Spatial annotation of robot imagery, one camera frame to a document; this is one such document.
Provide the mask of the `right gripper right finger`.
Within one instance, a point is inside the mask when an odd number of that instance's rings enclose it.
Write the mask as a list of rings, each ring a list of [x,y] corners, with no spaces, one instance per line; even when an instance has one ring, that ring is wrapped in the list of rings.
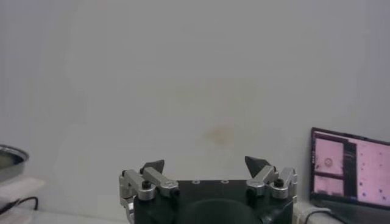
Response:
[[[244,160],[251,175],[246,186],[256,197],[265,195],[268,189],[276,200],[297,200],[298,176],[294,168],[286,167],[279,172],[265,159],[245,156]]]

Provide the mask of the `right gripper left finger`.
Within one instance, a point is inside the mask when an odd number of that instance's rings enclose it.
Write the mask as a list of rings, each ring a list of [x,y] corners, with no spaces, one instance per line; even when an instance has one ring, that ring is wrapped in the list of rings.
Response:
[[[138,172],[133,169],[123,170],[119,176],[119,202],[131,213],[131,204],[137,198],[151,201],[160,196],[174,198],[180,195],[179,182],[163,175],[163,159],[146,163]]]

